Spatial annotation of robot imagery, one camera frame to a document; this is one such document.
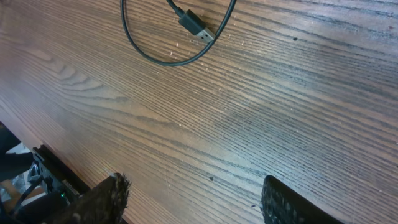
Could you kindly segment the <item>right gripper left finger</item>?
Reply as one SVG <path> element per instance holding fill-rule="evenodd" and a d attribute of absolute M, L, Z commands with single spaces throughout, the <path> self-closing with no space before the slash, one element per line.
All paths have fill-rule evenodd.
<path fill-rule="evenodd" d="M 77 201 L 41 221 L 41 224 L 120 224 L 127 208 L 131 182 L 113 173 Z"/>

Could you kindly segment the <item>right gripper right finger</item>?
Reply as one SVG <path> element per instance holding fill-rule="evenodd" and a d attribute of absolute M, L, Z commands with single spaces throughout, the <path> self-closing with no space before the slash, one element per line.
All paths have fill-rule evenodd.
<path fill-rule="evenodd" d="M 264 179 L 261 210 L 266 224 L 341 224 L 272 175 Z"/>

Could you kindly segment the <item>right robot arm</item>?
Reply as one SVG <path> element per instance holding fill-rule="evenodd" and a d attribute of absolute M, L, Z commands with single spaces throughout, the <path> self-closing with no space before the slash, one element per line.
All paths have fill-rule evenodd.
<path fill-rule="evenodd" d="M 125 223 L 129 188 L 112 173 L 87 186 L 45 145 L 13 153 L 20 140 L 1 126 L 1 223 Z M 338 223 L 279 179 L 264 179 L 260 209 L 265 223 Z"/>

